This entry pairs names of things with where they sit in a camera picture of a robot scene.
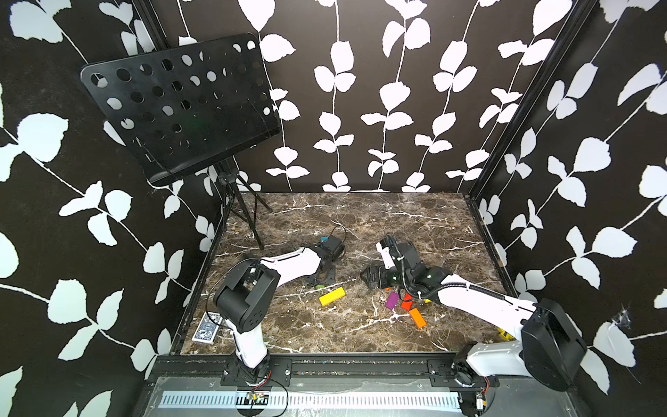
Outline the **red block right group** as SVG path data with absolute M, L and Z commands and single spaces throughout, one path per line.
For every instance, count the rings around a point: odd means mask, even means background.
M 402 301 L 401 308 L 407 312 L 413 309 L 413 297 L 411 297 L 411 295 L 405 296 L 405 298 Z

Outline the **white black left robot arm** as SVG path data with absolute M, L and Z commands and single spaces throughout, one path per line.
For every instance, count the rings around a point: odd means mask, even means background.
M 343 252 L 344 244 L 330 237 L 284 255 L 245 259 L 223 276 L 213 298 L 220 316 L 216 324 L 231 330 L 243 366 L 255 371 L 269 358 L 262 321 L 276 290 L 300 278 L 328 274 Z

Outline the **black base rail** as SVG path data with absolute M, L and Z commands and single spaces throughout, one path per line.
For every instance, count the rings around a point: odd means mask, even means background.
M 157 359 L 149 383 L 161 377 L 211 378 L 222 387 L 244 387 L 265 383 L 290 387 L 302 377 L 389 378 L 425 377 L 434 387 L 454 390 L 481 389 L 488 382 L 497 387 L 501 378 L 529 377 L 516 372 L 509 362 L 497 369 L 475 370 L 462 353 L 366 353 L 366 354 L 271 354 L 256 368 L 249 368 L 229 355 L 168 355 Z

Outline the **black perforated music stand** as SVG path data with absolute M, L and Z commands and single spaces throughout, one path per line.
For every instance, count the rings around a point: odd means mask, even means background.
M 89 64 L 80 81 L 153 186 L 214 167 L 224 220 L 256 229 L 233 156 L 281 132 L 257 37 L 251 33 Z

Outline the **orange block lower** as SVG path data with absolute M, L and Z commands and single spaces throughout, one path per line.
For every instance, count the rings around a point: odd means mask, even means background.
M 422 328 L 425 328 L 425 326 L 427 326 L 427 323 L 426 323 L 424 317 L 422 316 L 422 314 L 420 313 L 420 311 L 418 309 L 411 309 L 409 311 L 409 314 L 410 314 L 411 318 L 413 319 L 413 322 L 414 322 L 414 324 L 417 328 L 422 329 Z

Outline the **purple block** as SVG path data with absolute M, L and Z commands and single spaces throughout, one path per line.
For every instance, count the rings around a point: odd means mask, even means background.
M 394 310 L 395 307 L 396 307 L 396 305 L 399 303 L 400 300 L 401 300 L 400 296 L 399 296 L 397 293 L 392 292 L 392 293 L 387 297 L 387 300 L 386 300 L 386 303 L 385 303 L 385 307 L 386 307 L 387 309 Z

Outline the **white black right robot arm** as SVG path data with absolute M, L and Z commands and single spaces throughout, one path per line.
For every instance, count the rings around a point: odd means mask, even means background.
M 514 338 L 497 347 L 476 343 L 462 350 L 463 373 L 531 376 L 559 392 L 573 386 L 587 347 L 557 302 L 503 295 L 440 267 L 371 266 L 361 272 L 361 278 L 369 288 L 398 287 L 415 300 L 461 310 Z

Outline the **yellow blue small toy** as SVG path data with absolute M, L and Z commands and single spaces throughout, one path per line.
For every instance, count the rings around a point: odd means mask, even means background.
M 500 337 L 501 337 L 504 341 L 506 341 L 506 342 L 510 342 L 510 341 L 514 341 L 514 340 L 515 340 L 515 338 L 514 338 L 512 335 L 510 335 L 509 333 L 507 333 L 507 332 L 506 332 L 505 330 L 503 330 L 502 328 L 498 328 L 498 332 L 499 332 Z

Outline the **yellow long block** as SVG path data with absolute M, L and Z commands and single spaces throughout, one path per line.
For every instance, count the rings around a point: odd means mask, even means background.
M 346 291 L 344 288 L 340 287 L 335 289 L 334 291 L 331 291 L 327 293 L 326 295 L 323 295 L 319 298 L 320 304 L 322 307 L 326 307 L 329 304 L 336 302 L 340 300 L 342 297 L 346 295 Z

